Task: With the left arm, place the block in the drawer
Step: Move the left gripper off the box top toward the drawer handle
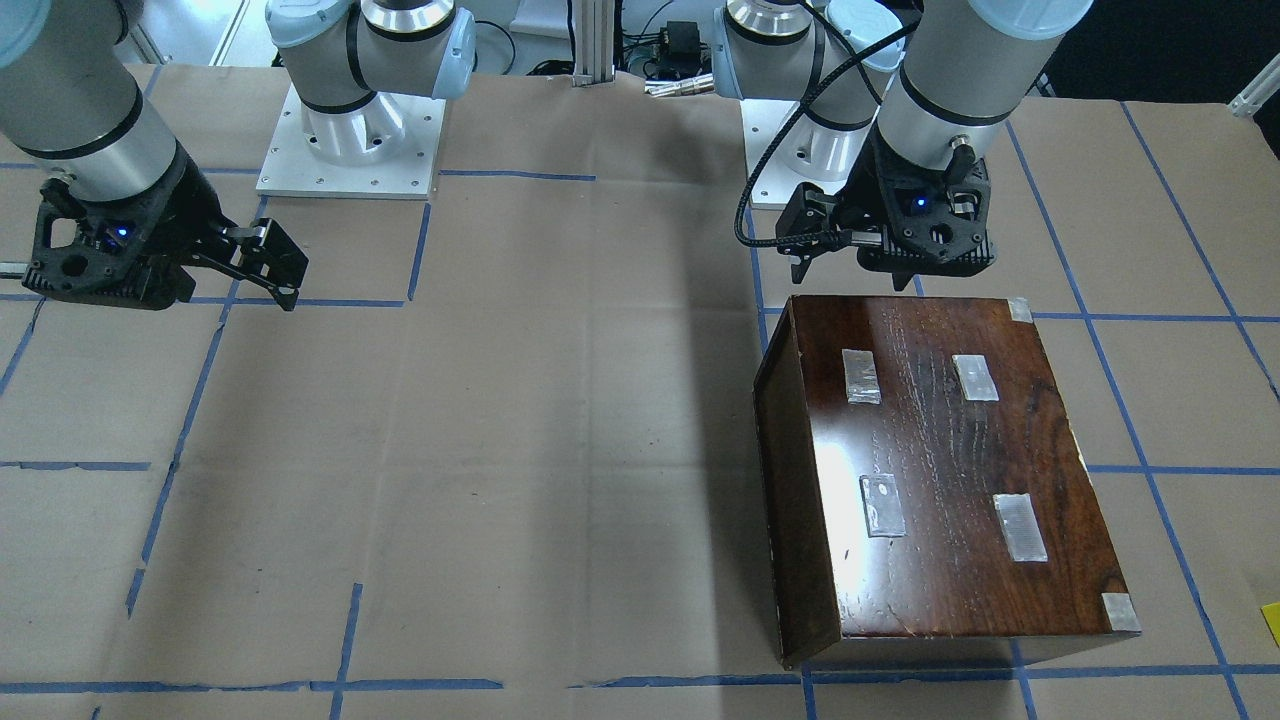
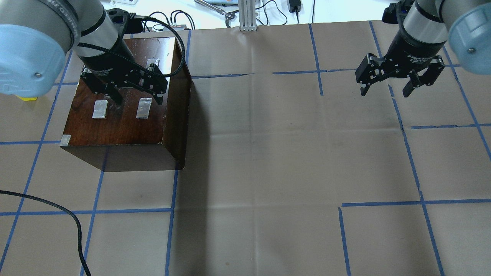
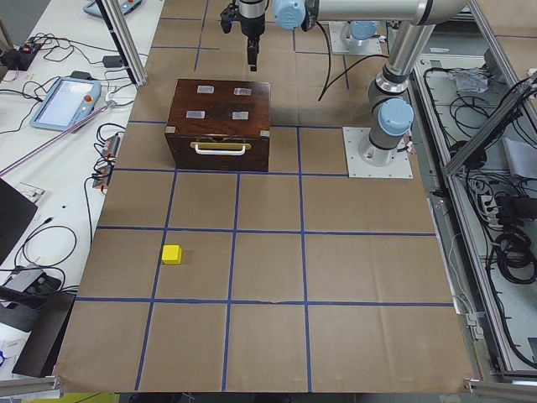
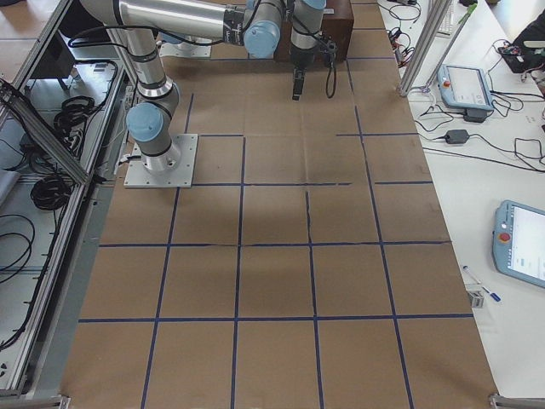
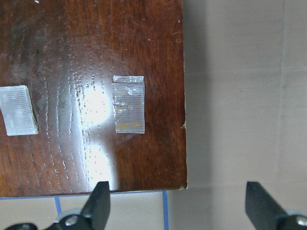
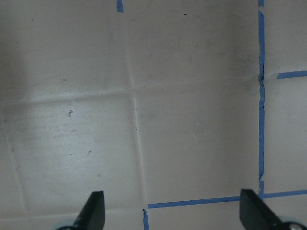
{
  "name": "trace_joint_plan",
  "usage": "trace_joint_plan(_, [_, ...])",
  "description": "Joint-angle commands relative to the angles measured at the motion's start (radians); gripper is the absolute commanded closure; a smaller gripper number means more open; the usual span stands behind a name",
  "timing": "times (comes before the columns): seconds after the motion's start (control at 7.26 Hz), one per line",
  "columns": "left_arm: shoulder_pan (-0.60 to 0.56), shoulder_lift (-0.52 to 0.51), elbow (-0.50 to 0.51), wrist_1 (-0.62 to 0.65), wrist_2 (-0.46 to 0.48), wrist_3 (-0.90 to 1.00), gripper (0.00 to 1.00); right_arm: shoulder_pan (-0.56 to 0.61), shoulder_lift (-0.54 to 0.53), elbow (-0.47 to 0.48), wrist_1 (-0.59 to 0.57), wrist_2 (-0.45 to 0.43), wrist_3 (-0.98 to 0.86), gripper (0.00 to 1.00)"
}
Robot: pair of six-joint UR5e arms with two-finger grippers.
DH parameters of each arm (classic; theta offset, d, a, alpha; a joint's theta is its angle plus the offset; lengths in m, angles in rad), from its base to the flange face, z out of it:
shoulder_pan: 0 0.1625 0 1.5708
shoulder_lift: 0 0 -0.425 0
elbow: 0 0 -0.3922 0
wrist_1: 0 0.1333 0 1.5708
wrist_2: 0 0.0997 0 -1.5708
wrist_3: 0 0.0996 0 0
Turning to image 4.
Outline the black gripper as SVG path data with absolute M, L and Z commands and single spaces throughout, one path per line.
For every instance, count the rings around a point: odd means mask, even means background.
M 302 95 L 305 71 L 322 55 L 324 66 L 333 67 L 336 62 L 336 43 L 331 37 L 292 34 L 290 36 L 290 62 L 294 67 L 292 100 L 298 101 Z

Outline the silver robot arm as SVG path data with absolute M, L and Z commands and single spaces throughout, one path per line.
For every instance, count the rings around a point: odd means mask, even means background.
M 244 6 L 204 1 L 84 1 L 83 7 L 104 28 L 124 30 L 129 64 L 135 70 L 142 102 L 132 107 L 126 124 L 141 151 L 143 168 L 153 175 L 175 169 L 181 148 L 169 133 L 180 92 L 165 73 L 157 33 L 179 42 L 193 37 L 199 45 L 227 43 L 244 47 L 255 58 L 273 54 L 281 25 L 290 20 L 290 61 L 294 66 L 293 100 L 301 97 L 305 73 L 317 53 L 333 64 L 336 43 L 322 32 L 324 1 L 249 1 Z

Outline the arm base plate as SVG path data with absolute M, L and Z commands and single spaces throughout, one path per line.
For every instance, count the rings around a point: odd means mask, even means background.
M 163 42 L 159 55 L 161 57 L 176 57 L 186 59 L 208 59 L 211 54 L 211 46 L 205 44 L 204 46 L 197 46 L 188 43 L 166 43 Z
M 197 134 L 172 136 L 170 150 L 157 157 L 143 154 L 135 144 L 124 179 L 127 188 L 170 188 L 192 186 L 196 153 Z

